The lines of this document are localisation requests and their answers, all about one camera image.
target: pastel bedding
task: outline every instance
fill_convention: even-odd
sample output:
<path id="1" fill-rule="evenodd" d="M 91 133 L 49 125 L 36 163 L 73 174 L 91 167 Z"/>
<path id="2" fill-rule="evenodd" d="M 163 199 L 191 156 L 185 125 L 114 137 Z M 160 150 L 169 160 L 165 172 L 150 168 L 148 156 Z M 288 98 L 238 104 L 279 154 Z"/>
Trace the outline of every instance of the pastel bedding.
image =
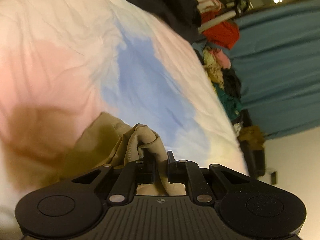
<path id="1" fill-rule="evenodd" d="M 247 173 L 192 47 L 125 0 L 0 0 L 0 239 L 14 208 L 56 180 L 83 131 L 108 112 L 148 125 L 177 160 Z"/>

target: green cloth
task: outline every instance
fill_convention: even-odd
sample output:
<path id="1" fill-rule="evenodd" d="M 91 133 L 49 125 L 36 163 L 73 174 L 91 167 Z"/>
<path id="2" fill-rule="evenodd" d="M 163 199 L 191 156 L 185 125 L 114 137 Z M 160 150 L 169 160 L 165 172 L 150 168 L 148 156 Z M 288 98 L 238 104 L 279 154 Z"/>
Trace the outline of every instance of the green cloth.
<path id="1" fill-rule="evenodd" d="M 224 107 L 224 110 L 226 111 L 229 119 L 233 121 L 236 119 L 239 115 L 240 112 L 242 111 L 242 104 L 240 101 L 236 98 L 233 98 L 225 93 L 218 84 L 213 83 L 212 85 L 215 87 L 217 95 Z"/>

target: triangular cutout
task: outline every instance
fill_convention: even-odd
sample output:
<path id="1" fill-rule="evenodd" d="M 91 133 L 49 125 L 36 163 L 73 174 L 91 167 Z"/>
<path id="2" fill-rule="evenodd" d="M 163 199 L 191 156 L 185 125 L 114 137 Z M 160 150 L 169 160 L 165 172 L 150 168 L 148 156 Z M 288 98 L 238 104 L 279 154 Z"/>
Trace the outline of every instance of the triangular cutout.
<path id="1" fill-rule="evenodd" d="M 80 184 L 90 184 L 100 174 L 101 170 L 95 170 L 88 174 L 85 174 L 79 178 L 73 179 L 72 182 Z"/>
<path id="2" fill-rule="evenodd" d="M 249 181 L 240 178 L 228 171 L 221 171 L 222 174 L 227 178 L 227 180 L 229 180 L 229 182 L 233 185 L 238 185 L 238 184 L 244 184 L 244 183 L 249 183 Z"/>

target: mattress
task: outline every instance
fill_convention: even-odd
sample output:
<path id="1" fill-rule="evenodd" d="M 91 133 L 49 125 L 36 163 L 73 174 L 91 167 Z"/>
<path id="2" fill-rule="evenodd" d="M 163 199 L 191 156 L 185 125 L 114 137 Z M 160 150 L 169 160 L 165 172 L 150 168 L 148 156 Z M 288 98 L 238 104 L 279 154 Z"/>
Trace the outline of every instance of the mattress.
<path id="1" fill-rule="evenodd" d="M 177 160 L 247 173 L 232 126 L 190 44 L 125 0 L 0 0 L 0 239 L 14 208 L 54 182 L 108 112 L 148 125 Z"/>

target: blue patch on sheet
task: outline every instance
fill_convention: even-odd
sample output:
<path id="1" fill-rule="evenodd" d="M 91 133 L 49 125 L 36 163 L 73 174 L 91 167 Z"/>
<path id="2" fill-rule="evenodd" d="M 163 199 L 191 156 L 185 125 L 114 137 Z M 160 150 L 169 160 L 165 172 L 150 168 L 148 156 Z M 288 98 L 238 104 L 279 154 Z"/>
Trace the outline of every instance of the blue patch on sheet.
<path id="1" fill-rule="evenodd" d="M 117 109 L 111 114 L 131 126 L 148 125 L 161 136 L 164 145 L 180 149 L 185 146 L 188 149 L 186 156 L 193 155 L 193 150 L 203 151 L 206 155 L 210 146 L 194 120 L 195 109 L 155 57 L 152 41 L 128 39 L 125 35 L 123 40 L 126 46 L 117 48 L 118 86 L 102 87 L 103 99 Z M 191 145 L 177 145 L 177 139 Z"/>

